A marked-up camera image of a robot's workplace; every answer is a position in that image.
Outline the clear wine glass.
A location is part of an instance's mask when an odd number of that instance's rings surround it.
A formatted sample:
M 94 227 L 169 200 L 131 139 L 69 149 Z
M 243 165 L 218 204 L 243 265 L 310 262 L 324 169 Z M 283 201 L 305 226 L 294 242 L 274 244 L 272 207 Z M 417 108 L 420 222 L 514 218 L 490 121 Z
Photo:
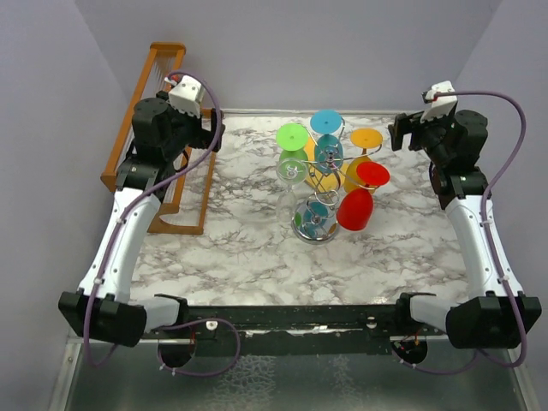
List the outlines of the clear wine glass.
M 307 166 L 300 159 L 285 158 L 278 162 L 276 172 L 278 180 L 283 184 L 283 191 L 277 199 L 277 220 L 281 224 L 287 224 L 291 221 L 297 204 L 294 187 L 306 180 Z

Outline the blue plastic wine glass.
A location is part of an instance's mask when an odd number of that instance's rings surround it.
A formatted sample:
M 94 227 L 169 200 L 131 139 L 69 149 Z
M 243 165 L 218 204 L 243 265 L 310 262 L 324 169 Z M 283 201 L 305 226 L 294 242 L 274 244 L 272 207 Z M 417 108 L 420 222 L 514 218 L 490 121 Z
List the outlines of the blue plastic wine glass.
M 340 138 L 335 136 L 342 125 L 343 118 L 334 110 L 320 110 L 310 120 L 313 132 L 319 135 L 314 147 L 314 165 L 324 175 L 343 165 L 343 146 Z

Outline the green plastic wine glass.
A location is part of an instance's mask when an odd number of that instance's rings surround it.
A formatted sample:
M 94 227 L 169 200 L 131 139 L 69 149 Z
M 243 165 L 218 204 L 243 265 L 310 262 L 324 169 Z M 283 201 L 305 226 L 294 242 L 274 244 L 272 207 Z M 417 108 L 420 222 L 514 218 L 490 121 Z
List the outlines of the green plastic wine glass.
M 276 133 L 276 143 L 282 149 L 278 162 L 286 159 L 308 160 L 304 150 L 309 140 L 307 129 L 299 123 L 284 124 Z

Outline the red plastic wine glass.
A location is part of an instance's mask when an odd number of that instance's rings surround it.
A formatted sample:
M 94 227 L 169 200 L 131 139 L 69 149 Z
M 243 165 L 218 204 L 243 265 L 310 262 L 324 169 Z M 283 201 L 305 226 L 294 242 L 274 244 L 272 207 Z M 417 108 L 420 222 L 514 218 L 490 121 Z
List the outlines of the red plastic wine glass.
M 363 230 L 373 213 L 374 191 L 390 181 L 390 172 L 371 160 L 355 160 L 347 169 L 344 196 L 338 210 L 338 224 L 350 231 Z

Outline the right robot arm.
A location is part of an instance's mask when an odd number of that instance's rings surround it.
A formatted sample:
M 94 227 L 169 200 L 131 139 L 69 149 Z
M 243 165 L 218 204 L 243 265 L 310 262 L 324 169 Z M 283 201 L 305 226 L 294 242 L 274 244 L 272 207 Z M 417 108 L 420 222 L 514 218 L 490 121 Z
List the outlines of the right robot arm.
M 450 220 L 468 277 L 468 299 L 448 301 L 425 293 L 403 294 L 393 314 L 395 328 L 412 335 L 423 324 L 449 337 L 455 348 L 516 348 L 542 313 L 527 296 L 505 256 L 493 216 L 488 181 L 477 166 L 488 120 L 472 110 L 452 110 L 424 122 L 421 113 L 399 114 L 388 129 L 391 147 L 410 149 L 431 160 L 429 178 Z

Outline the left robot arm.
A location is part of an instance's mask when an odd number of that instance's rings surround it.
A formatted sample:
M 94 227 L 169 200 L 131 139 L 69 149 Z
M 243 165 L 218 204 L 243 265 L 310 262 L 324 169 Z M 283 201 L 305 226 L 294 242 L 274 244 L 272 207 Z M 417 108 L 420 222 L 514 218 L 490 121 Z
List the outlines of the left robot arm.
M 116 171 L 114 203 L 104 237 L 78 289 L 63 292 L 58 302 L 77 336 L 133 347 L 159 328 L 173 338 L 187 332 L 185 300 L 160 294 L 131 303 L 130 288 L 141 245 L 167 188 L 193 169 L 187 165 L 178 170 L 175 160 L 188 147 L 207 153 L 220 147 L 222 113 L 218 108 L 211 113 L 211 129 L 205 129 L 200 116 L 176 109 L 167 92 L 134 106 L 134 138 Z

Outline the yellow plastic wine glass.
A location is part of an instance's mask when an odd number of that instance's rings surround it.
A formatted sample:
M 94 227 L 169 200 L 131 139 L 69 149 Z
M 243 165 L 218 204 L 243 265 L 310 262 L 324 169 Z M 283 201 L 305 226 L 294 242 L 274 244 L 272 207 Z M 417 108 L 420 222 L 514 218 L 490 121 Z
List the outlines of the yellow plastic wine glass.
M 367 151 L 372 150 L 372 153 L 377 152 L 382 146 L 383 135 L 373 128 L 358 128 L 351 133 L 350 141 L 362 149 L 362 154 L 358 158 L 353 159 L 348 165 L 343 189 L 349 194 L 357 189 L 358 184 L 360 184 L 368 187 L 369 191 L 373 193 L 377 189 L 377 186 L 365 184 L 357 174 L 357 167 L 363 163 L 372 161 L 367 155 Z

